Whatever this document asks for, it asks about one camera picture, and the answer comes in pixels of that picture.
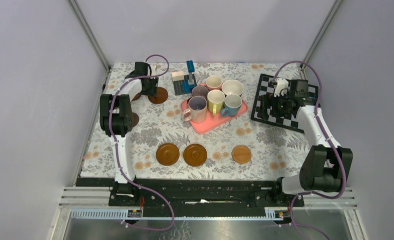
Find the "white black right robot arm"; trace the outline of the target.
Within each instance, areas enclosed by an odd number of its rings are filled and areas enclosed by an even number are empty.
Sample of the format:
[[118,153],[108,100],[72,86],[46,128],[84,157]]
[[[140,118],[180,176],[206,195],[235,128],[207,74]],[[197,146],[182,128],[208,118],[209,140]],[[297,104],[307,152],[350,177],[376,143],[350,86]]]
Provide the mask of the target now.
[[312,97],[307,80],[274,78],[273,92],[260,96],[260,116],[294,117],[303,129],[310,150],[297,175],[280,180],[281,187],[272,191],[272,201],[284,206],[291,195],[316,194],[340,197],[345,188],[353,159],[349,148],[343,148],[334,139],[323,119],[319,99]]

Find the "dark brown wooden coaster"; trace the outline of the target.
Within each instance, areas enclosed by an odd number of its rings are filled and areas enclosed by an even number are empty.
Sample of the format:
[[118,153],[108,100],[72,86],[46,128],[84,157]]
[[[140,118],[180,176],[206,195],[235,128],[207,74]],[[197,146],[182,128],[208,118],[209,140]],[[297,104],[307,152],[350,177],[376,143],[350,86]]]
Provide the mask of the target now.
[[168,92],[163,87],[157,87],[157,92],[155,96],[148,96],[148,100],[153,104],[162,104],[168,98]]
[[138,94],[135,95],[135,97],[132,99],[132,101],[136,101],[136,100],[138,100],[140,97],[141,97],[141,94],[138,93]]
[[156,160],[164,166],[175,164],[180,156],[179,148],[172,143],[160,145],[156,151]]
[[192,166],[198,167],[203,165],[207,160],[207,150],[200,144],[190,144],[183,152],[184,161]]

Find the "tall pink beige mug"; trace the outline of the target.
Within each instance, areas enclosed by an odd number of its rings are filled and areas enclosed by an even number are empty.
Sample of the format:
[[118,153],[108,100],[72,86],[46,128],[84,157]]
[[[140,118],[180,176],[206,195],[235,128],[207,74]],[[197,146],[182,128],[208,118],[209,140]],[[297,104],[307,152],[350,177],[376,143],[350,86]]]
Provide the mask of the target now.
[[184,121],[202,123],[207,117],[207,100],[202,96],[191,97],[188,101],[188,107],[183,110]]

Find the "light wooden coaster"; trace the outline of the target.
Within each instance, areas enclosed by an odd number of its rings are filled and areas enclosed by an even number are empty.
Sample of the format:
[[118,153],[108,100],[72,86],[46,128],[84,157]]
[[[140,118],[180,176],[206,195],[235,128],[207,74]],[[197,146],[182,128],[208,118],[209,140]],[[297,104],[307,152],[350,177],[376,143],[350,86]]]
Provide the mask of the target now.
[[251,150],[245,145],[237,145],[232,150],[232,158],[239,164],[246,164],[251,160]]

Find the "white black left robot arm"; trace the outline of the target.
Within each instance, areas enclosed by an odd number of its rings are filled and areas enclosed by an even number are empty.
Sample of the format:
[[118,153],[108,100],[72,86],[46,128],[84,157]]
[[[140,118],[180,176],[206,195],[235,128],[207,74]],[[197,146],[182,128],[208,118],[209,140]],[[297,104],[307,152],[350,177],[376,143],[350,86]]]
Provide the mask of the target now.
[[112,146],[115,181],[119,184],[128,184],[136,177],[131,160],[131,132],[136,122],[131,102],[140,95],[157,94],[158,78],[150,77],[151,73],[148,63],[136,62],[119,93],[100,96],[100,127]]

